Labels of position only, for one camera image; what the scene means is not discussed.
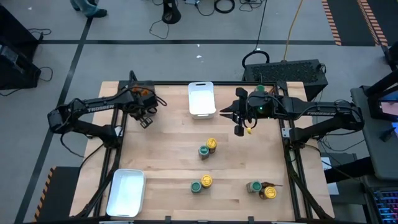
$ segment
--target yellow and black hazard tape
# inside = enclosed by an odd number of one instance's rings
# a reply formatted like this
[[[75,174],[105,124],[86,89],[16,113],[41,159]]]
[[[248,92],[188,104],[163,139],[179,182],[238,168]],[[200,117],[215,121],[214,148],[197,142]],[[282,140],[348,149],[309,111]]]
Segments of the yellow and black hazard tape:
[[[331,30],[331,33],[333,34],[333,38],[335,40],[335,43],[336,43],[336,45],[341,46],[340,35],[338,34],[335,21],[333,20],[333,16],[331,15],[331,11],[330,11],[330,8],[329,8],[328,1],[327,0],[322,0],[322,6],[323,6],[323,9],[325,10],[326,18],[328,19],[330,30]]]
[[[45,194],[49,190],[49,186],[50,186],[50,183],[51,183],[51,178],[52,178],[52,175],[53,175],[53,173],[54,173],[56,168],[57,167],[52,167],[50,169],[49,175],[47,176],[47,180],[45,181],[45,184],[44,184],[42,196],[40,197],[39,204],[37,205],[36,212],[35,212],[35,215],[33,217],[33,222],[37,222],[37,220],[39,219],[40,211],[41,211],[41,209],[43,207],[43,203],[44,203],[44,199],[45,199]]]
[[[376,45],[379,45],[379,40],[381,45],[388,46],[388,41],[386,36],[383,34],[383,31],[380,28],[376,17],[372,12],[371,7],[369,6],[368,0],[356,0],[358,2],[359,8],[362,11],[362,14],[365,18],[366,23],[368,24],[368,28],[372,33],[374,42]]]

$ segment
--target white tray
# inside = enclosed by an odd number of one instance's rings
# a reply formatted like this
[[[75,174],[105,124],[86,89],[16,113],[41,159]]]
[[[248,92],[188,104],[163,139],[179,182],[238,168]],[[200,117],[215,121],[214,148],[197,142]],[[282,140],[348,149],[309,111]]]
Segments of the white tray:
[[[212,82],[189,83],[189,113],[195,119],[212,118],[216,113]]]
[[[115,171],[106,213],[114,217],[135,217],[142,209],[145,183],[146,178],[141,170]]]

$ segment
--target gray floor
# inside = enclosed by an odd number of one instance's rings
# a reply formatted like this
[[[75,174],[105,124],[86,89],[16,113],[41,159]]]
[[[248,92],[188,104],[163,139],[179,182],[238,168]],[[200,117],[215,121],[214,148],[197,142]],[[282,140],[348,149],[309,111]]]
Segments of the gray floor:
[[[211,10],[210,1],[200,3],[201,10]],[[86,19],[70,7],[66,0],[0,0],[27,28],[50,28],[46,39],[78,40]],[[269,0],[261,39],[285,40],[298,6],[295,0]],[[152,40],[150,24],[160,19],[161,6],[151,1],[101,0],[109,16],[95,19],[88,39]],[[170,26],[169,39],[252,39],[257,38],[261,9],[253,12],[233,11],[228,15],[215,13],[202,17],[193,6],[180,1],[182,20]],[[165,31],[158,24],[155,31]],[[333,40],[320,1],[305,0],[296,21],[293,40]],[[66,102],[74,97],[98,96],[101,82],[125,80],[131,69],[138,79],[146,80],[240,80],[241,59],[253,45],[85,45],[74,74]],[[284,45],[260,45],[271,56],[271,62],[282,60]],[[51,82],[40,82],[38,88],[21,90],[0,98],[0,222],[12,223],[47,132],[46,114],[55,107],[69,71],[76,45],[40,45],[34,62],[54,69]],[[382,61],[379,47],[339,47],[335,45],[291,45],[287,60],[318,58],[327,65],[329,85],[322,101],[350,100],[349,89],[371,85],[389,73]],[[262,62],[253,57],[248,63]],[[49,75],[44,70],[43,78]],[[92,116],[83,119],[90,121]],[[79,166],[81,159],[69,154],[55,135],[35,188],[25,221],[30,222],[39,202],[46,176],[52,166]],[[361,133],[340,138],[330,137],[335,149],[342,149],[362,140]],[[83,154],[86,138],[77,134],[65,136],[65,142]],[[364,144],[348,152],[367,156]],[[345,220],[363,220],[358,208],[335,207]]]

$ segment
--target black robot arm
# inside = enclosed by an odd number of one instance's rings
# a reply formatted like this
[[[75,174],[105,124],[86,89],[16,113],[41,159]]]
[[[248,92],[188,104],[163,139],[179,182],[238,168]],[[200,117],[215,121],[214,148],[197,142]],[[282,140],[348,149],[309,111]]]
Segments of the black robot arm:
[[[125,88],[114,96],[89,100],[74,99],[69,104],[56,107],[47,115],[47,119],[53,133],[65,134],[73,131],[96,136],[105,146],[116,147],[120,130],[111,125],[98,126],[80,121],[79,118],[84,114],[117,108],[129,113],[141,123],[143,128],[146,128],[152,123],[148,114],[156,113],[159,99],[155,94],[154,85],[148,82],[146,85]]]
[[[235,126],[235,134],[238,136],[243,136],[244,127],[248,128],[246,120],[249,123],[254,120],[251,127],[254,128],[257,119],[261,118],[297,120],[301,116],[332,117],[307,128],[290,129],[292,144],[304,144],[312,137],[322,137],[337,129],[359,131],[364,125],[360,109],[347,101],[306,102],[294,97],[271,95],[266,91],[254,91],[248,96],[242,88],[236,89],[236,96],[239,99],[220,112],[238,124]]]

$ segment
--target wooden tabletop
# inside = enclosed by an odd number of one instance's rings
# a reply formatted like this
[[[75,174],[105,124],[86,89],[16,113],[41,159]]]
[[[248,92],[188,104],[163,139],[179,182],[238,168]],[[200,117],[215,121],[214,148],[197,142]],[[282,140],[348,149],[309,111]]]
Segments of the wooden tabletop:
[[[134,219],[164,220],[170,215],[172,220],[245,221],[248,216],[254,216],[255,221],[294,220],[278,120],[260,119],[252,135],[237,137],[235,124],[218,114],[237,99],[236,87],[215,86],[217,113],[212,119],[195,120],[189,115],[188,86],[156,86],[156,93],[168,106],[158,107],[147,129],[135,119],[127,119],[120,168],[140,169],[147,177],[142,212]],[[114,95],[117,88],[118,82],[103,82],[99,96]],[[244,88],[251,92],[255,87]],[[288,83],[288,89],[289,96],[306,99],[302,83]],[[112,113],[95,113],[93,123],[110,124]],[[310,126],[312,118],[302,117],[295,125]],[[198,148],[208,138],[215,138],[218,146],[210,158],[201,161]],[[99,139],[89,140],[85,156],[100,144]],[[317,145],[316,141],[307,144]],[[80,212],[98,188],[104,152],[97,152],[83,166],[70,215]],[[327,214],[334,216],[319,153],[307,147],[301,154],[309,191]],[[205,174],[212,176],[213,185],[192,194],[190,183]],[[275,199],[263,200],[258,194],[247,193],[246,184],[253,180],[283,186],[276,187]],[[305,217],[297,190],[300,213]],[[108,191],[103,197],[103,215],[107,200]]]

